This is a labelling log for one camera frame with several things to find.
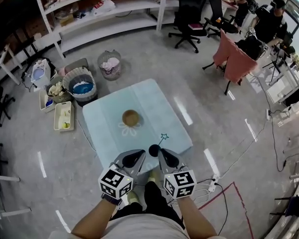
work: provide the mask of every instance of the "white bag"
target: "white bag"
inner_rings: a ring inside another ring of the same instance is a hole
[[[101,0],[93,6],[92,13],[94,16],[99,16],[103,13],[115,9],[115,3],[111,0]]]

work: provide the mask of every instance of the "light blue table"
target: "light blue table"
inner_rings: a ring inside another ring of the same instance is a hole
[[[122,122],[126,110],[139,113],[140,122],[133,128]],[[158,166],[158,158],[150,156],[148,149],[158,144],[161,134],[167,134],[161,147],[181,154],[193,144],[185,128],[153,79],[136,83],[113,92],[83,107],[93,145],[103,167],[122,152],[144,149],[147,154],[141,173]]]

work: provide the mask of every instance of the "brown round object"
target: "brown round object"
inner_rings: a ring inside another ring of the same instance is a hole
[[[139,114],[134,110],[127,110],[122,115],[122,121],[129,127],[135,126],[139,122]]]

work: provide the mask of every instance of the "gray floor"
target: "gray floor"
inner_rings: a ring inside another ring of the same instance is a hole
[[[188,43],[174,49],[178,38],[167,37],[171,30],[175,31],[166,27],[161,35],[156,35],[150,28],[115,35],[80,47],[67,54],[66,59],[68,63],[82,57],[88,59],[96,75],[100,97],[148,78],[155,79],[193,141],[193,148],[183,157],[197,180],[211,178],[213,170],[218,169],[221,175],[226,173],[219,183],[225,188],[235,182],[240,193],[241,199],[234,187],[226,191],[229,215],[222,235],[251,238],[247,216],[254,238],[261,238],[276,219],[269,215],[279,203],[274,198],[288,195],[294,189],[289,180],[293,166],[288,165],[282,173],[276,169],[272,127],[270,122],[265,123],[268,107],[265,94],[259,91],[259,84],[245,79],[241,86],[230,87],[235,100],[225,96],[227,81],[222,73],[215,67],[201,69],[212,62],[219,40],[203,37],[197,45],[199,54],[195,54]],[[109,82],[96,70],[96,61],[103,51],[113,49],[122,55],[124,69],[118,80]],[[57,67],[62,66],[55,49],[46,56]],[[256,73],[262,73],[260,79],[266,86],[264,80],[270,78],[271,72],[256,70]],[[55,132],[54,112],[45,114],[39,110],[38,93],[29,93],[12,81],[4,85],[5,92],[16,99],[8,111],[11,120],[5,119],[0,128],[2,155],[9,160],[4,172],[19,176],[21,182],[2,182],[1,198],[6,211],[31,207],[32,212],[0,220],[0,236],[2,239],[47,239],[53,230],[64,230],[56,210],[72,229],[98,203],[97,180],[102,166],[77,122],[72,132]],[[192,122],[184,116],[182,106]],[[76,118],[88,134],[82,109],[77,106]],[[265,127],[257,142],[252,143],[245,119],[255,135]],[[274,125],[281,168],[285,158],[282,151],[287,148],[288,137],[299,132],[299,105],[293,107],[290,118],[276,113]],[[42,176],[38,152],[46,178]],[[205,153],[211,153],[214,163]],[[217,188],[210,198],[219,192]],[[195,197],[205,194],[205,191],[198,191]],[[195,202],[202,206],[206,198],[197,198]],[[223,196],[217,197],[202,212],[219,231],[226,215]]]

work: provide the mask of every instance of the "pink chair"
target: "pink chair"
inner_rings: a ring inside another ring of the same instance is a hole
[[[213,56],[214,62],[203,67],[203,70],[213,64],[216,65],[216,68],[220,67],[222,69],[224,77],[229,80],[225,91],[225,95],[227,95],[230,82],[240,85],[242,78],[256,68],[257,62],[239,49],[222,29],[220,30],[220,36],[218,50]],[[220,65],[225,61],[227,61],[226,65],[221,67]]]

